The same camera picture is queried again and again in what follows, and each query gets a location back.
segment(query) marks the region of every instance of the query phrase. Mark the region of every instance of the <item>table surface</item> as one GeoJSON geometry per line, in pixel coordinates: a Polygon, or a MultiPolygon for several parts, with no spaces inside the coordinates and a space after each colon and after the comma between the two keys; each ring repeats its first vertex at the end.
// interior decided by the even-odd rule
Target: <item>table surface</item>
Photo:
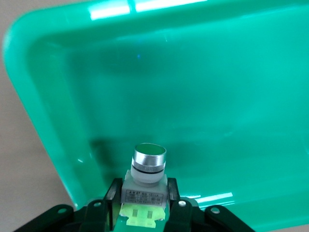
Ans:
{"type": "MultiPolygon", "coordinates": [[[[32,9],[76,0],[0,1],[0,36],[32,9]]],[[[57,204],[72,202],[0,62],[0,231],[10,232],[57,204]]],[[[309,226],[280,232],[307,232],[309,226]]]]}

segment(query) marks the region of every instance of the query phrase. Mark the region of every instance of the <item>green tray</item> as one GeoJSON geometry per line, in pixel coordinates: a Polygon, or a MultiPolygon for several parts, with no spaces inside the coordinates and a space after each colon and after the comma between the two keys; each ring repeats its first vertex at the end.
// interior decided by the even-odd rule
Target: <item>green tray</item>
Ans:
{"type": "Polygon", "coordinates": [[[198,1],[28,13],[6,33],[7,72],[77,209],[150,142],[202,209],[258,232],[307,224],[309,0],[198,1]]]}

